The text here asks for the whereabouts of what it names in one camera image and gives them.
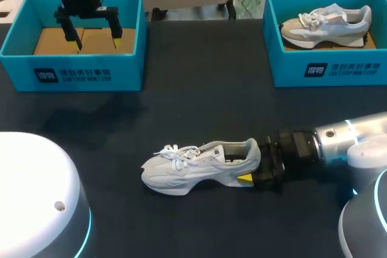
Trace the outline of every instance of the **shoe tongue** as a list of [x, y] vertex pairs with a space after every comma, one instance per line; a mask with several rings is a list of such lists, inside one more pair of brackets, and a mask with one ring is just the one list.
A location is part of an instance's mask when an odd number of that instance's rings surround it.
[[207, 151], [204, 151], [200, 154], [200, 158], [208, 158], [208, 157], [214, 157], [219, 162], [224, 163], [224, 149], [222, 145], [215, 146], [212, 149], [209, 149]]
[[327, 15], [330, 15], [331, 13], [337, 12], [337, 11], [342, 11], [343, 9], [339, 7], [336, 3], [331, 4], [327, 7], [324, 8], [324, 11], [327, 12]]
[[335, 19], [335, 18], [343, 18], [344, 21], [346, 21], [346, 13], [344, 11], [338, 11], [338, 12], [331, 13], [330, 15], [327, 15], [325, 17], [325, 19], [328, 21], [330, 19]]

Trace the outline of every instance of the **box logo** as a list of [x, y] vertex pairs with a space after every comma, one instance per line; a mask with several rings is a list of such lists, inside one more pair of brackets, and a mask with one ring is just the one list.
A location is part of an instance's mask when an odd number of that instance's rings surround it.
[[41, 83], [59, 83], [54, 69], [34, 69], [34, 72]]
[[307, 70], [305, 71], [305, 78], [309, 77], [322, 77], [327, 69], [327, 63], [309, 63]]

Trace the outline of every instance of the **shoe heel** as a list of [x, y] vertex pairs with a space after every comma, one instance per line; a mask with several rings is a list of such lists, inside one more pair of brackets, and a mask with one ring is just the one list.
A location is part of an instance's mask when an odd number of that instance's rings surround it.
[[333, 42], [343, 45], [345, 47], [357, 47], [360, 48], [364, 46], [364, 39], [363, 36], [342, 36], [342, 37], [335, 37], [335, 40]]
[[222, 175], [219, 176], [216, 181], [227, 187], [253, 187], [253, 181], [249, 181], [249, 179], [238, 179], [237, 176], [234, 175]]

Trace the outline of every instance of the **glowing blue ring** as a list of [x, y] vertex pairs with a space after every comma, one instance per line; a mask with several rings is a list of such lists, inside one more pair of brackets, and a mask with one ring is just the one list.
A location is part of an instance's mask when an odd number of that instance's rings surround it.
[[356, 130], [355, 130], [355, 128], [353, 127], [351, 121], [345, 120], [345, 122], [348, 124], [348, 128], [350, 129], [351, 133], [353, 134], [353, 140], [355, 141], [355, 144], [358, 144], [359, 141], [358, 141], [358, 139], [357, 139]]
[[86, 246], [87, 240], [89, 239], [90, 231], [91, 231], [91, 210], [89, 208], [89, 229], [87, 229], [87, 234], [86, 234], [85, 240], [83, 241], [82, 246], [80, 247], [78, 253], [74, 256], [74, 258], [78, 258], [80, 256], [80, 254], [82, 253], [84, 247]]
[[382, 172], [379, 177], [377, 178], [376, 180], [376, 183], [375, 183], [375, 190], [374, 190], [374, 199], [375, 199], [375, 206], [376, 206], [376, 212], [377, 212], [377, 215], [379, 216], [379, 219], [380, 219], [380, 222], [382, 223], [383, 225], [383, 228], [385, 229], [385, 231], [387, 232], [387, 223], [386, 223], [386, 220], [385, 218], [383, 217], [383, 214], [382, 214], [382, 210], [380, 209], [380, 205], [379, 205], [379, 198], [378, 198], [378, 194], [377, 194], [377, 191], [379, 189], [379, 182], [380, 182], [380, 179], [382, 178], [382, 175], [387, 171], [387, 169]]

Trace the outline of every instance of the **shoelace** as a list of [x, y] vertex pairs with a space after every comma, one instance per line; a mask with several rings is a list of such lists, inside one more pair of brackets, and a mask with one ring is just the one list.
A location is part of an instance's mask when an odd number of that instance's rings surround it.
[[188, 167], [188, 164], [193, 164], [190, 158], [184, 157], [183, 155], [191, 155], [192, 157], [198, 156], [200, 150], [196, 146], [186, 146], [179, 149], [175, 144], [173, 147], [170, 145], [165, 145], [164, 149], [159, 152], [153, 153], [154, 155], [161, 155], [172, 161], [173, 170], [181, 171], [182, 168], [179, 165], [182, 163], [185, 168]]
[[321, 10], [321, 8], [315, 9], [311, 13], [300, 13], [298, 17], [301, 24], [304, 27], [317, 27], [321, 23], [327, 24], [328, 21], [325, 19], [325, 16], [321, 15], [322, 10], [318, 12], [319, 10]]

